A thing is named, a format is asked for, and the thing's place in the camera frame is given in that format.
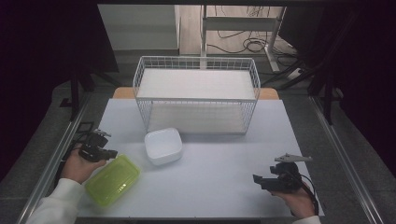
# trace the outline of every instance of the sleeve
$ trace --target sleeve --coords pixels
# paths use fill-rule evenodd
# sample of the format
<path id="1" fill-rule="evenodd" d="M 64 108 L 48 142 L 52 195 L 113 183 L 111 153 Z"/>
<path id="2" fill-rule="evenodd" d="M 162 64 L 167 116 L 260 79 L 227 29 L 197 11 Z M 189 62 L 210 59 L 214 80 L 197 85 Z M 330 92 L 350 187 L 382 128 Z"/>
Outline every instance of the sleeve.
<path id="1" fill-rule="evenodd" d="M 306 217 L 295 221 L 292 224 L 320 224 L 320 219 L 318 216 Z"/>
<path id="2" fill-rule="evenodd" d="M 37 209 L 30 215 L 27 223 L 74 223 L 78 214 L 77 205 L 83 193 L 84 187 L 78 182 L 65 178 L 60 179 L 51 195 L 40 200 Z"/>

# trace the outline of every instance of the wire basket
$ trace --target wire basket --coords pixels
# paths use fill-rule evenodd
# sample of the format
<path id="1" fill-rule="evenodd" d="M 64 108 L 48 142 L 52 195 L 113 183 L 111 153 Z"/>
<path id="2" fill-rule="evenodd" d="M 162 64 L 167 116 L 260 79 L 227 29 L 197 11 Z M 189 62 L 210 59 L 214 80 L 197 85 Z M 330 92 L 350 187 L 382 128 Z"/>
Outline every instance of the wire basket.
<path id="1" fill-rule="evenodd" d="M 134 75 L 147 132 L 245 134 L 259 95 L 249 58 L 142 57 Z"/>

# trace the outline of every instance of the white plastic bowl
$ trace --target white plastic bowl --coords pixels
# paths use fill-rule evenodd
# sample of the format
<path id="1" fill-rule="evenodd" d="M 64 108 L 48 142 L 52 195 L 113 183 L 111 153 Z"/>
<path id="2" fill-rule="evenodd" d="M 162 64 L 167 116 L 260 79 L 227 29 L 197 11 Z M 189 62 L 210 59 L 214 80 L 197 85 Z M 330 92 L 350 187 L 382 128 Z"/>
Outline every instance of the white plastic bowl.
<path id="1" fill-rule="evenodd" d="M 145 137 L 148 159 L 162 165 L 181 158 L 180 134 L 174 128 L 147 133 Z"/>

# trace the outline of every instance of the person's right hand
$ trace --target person's right hand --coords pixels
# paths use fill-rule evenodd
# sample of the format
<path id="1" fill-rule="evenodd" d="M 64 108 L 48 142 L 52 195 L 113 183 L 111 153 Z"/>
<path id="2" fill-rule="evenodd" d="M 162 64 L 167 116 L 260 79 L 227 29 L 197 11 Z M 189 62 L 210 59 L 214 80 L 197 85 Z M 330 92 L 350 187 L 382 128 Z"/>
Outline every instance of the person's right hand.
<path id="1" fill-rule="evenodd" d="M 64 165 L 64 169 L 62 170 L 61 178 L 71 179 L 82 184 L 90 178 L 94 170 L 104 166 L 106 161 L 91 162 L 84 160 L 78 155 L 80 146 L 81 144 L 77 144 L 77 149 L 71 151 L 70 156 Z"/>
<path id="2" fill-rule="evenodd" d="M 315 215 L 315 207 L 304 189 L 298 189 L 294 193 L 270 192 L 272 195 L 283 199 L 297 218 L 306 218 Z"/>

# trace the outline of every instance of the white table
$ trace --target white table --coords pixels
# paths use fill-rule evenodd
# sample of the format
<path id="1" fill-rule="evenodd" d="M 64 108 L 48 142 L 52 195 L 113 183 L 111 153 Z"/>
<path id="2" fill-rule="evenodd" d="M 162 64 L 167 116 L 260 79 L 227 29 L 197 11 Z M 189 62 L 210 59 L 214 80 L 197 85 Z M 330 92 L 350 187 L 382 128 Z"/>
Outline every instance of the white table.
<path id="1" fill-rule="evenodd" d="M 90 196 L 83 196 L 80 217 L 290 216 L 283 201 L 262 190 L 252 177 L 275 178 L 269 169 L 276 164 L 275 157 L 285 153 L 301 155 L 280 100 L 257 103 L 246 135 L 182 134 L 182 158 L 162 166 L 148 159 L 146 132 L 135 100 L 110 99 L 100 129 L 112 133 L 106 148 L 125 154 L 142 172 L 137 182 L 109 207 L 100 207 Z M 300 173 L 309 176 L 305 163 L 297 164 Z"/>

